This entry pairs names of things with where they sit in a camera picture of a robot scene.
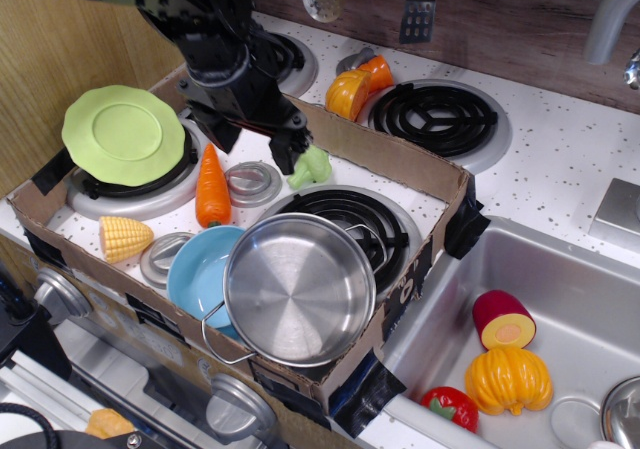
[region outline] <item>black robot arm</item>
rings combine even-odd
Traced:
[[[291,174],[308,147],[307,120],[280,92],[269,35],[251,0],[99,0],[137,7],[186,61],[179,90],[200,129],[229,152],[241,129],[268,136],[276,165]]]

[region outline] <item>slotted spatula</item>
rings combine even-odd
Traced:
[[[405,0],[400,23],[400,44],[430,42],[435,15],[436,0]]]

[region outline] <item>cardboard box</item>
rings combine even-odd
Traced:
[[[177,112],[185,107],[183,97],[176,91],[177,82],[185,77],[178,68],[151,89]],[[375,312],[359,340],[339,360],[321,370],[294,370],[269,359],[256,356],[233,366],[251,377],[288,407],[310,414],[321,411],[335,416],[344,406],[344,399],[356,392],[370,370],[371,358],[380,354],[384,341],[393,330],[407,304],[420,294],[424,277],[438,252],[444,247],[445,230],[472,187],[472,176],[464,169],[423,149],[374,130],[351,123],[322,108],[292,99],[307,116],[308,128],[314,144],[333,156],[344,158],[417,191],[434,196],[446,203],[446,209],[432,233],[407,265],[403,276],[390,291],[385,302]],[[9,202],[32,245],[41,245],[47,254],[55,254],[54,261],[63,270],[78,271],[116,292],[128,304],[138,306],[146,317],[141,322],[164,324],[169,333],[183,341],[202,343],[200,321],[182,311],[169,300],[144,284],[94,257],[47,228],[47,223],[65,204],[64,182],[52,185],[43,193],[33,180],[25,183]],[[248,349],[209,328],[211,343],[229,359],[238,358]]]

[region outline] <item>green plate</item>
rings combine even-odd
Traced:
[[[71,159],[101,182],[137,187],[182,158],[184,128],[173,109],[148,91],[107,86],[68,109],[62,141]]]

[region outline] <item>sink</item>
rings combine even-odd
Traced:
[[[422,299],[385,344],[385,365],[408,388],[385,411],[449,448],[586,449],[603,439],[599,412],[607,393],[640,375],[640,270],[490,219],[464,258],[436,261]],[[475,436],[416,401],[436,386],[465,390],[467,367],[485,351],[471,310],[492,289],[513,294],[535,320],[526,349],[545,361],[554,397],[546,409],[520,416],[481,413]]]

